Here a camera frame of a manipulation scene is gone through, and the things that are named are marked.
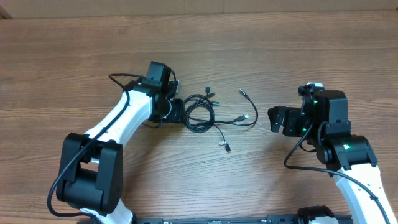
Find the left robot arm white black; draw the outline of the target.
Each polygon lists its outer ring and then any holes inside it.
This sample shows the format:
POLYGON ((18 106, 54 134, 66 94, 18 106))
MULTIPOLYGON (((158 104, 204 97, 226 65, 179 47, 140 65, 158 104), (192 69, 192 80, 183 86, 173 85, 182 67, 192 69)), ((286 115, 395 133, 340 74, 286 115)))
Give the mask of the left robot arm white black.
POLYGON ((135 216, 123 203, 123 149, 145 121, 181 123, 182 101, 176 99, 179 80, 167 65, 151 62, 146 75, 130 76, 120 84, 117 105, 84 134, 70 133, 64 140, 58 177, 49 190, 52 197, 76 209, 72 216, 87 216, 93 223, 134 223, 135 216))

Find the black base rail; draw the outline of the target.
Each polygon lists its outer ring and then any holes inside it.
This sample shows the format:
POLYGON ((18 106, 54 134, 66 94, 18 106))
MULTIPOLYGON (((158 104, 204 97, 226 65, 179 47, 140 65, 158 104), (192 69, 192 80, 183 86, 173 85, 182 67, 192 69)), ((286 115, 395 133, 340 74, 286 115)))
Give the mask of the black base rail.
MULTIPOLYGON (((94 218, 83 220, 77 223, 100 223, 94 218)), ((188 219, 162 219, 162 218, 136 218, 133 217, 133 224, 298 224, 304 223, 299 220, 298 215, 268 215, 266 217, 251 218, 188 218, 188 219)), ((339 223, 353 224, 350 215, 336 215, 330 221, 318 223, 339 223)))

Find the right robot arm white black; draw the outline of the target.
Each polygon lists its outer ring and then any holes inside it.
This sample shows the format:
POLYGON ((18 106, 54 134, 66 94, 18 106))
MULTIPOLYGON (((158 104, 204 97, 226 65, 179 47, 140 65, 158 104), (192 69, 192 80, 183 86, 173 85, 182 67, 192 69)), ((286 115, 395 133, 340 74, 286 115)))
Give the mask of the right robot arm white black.
POLYGON ((364 136, 351 133, 346 95, 322 88, 300 88, 298 93, 303 98, 301 107, 275 106, 268 110, 271 131, 298 137, 294 150, 308 142, 326 167, 284 166, 329 174, 355 223, 396 223, 372 146, 364 136))

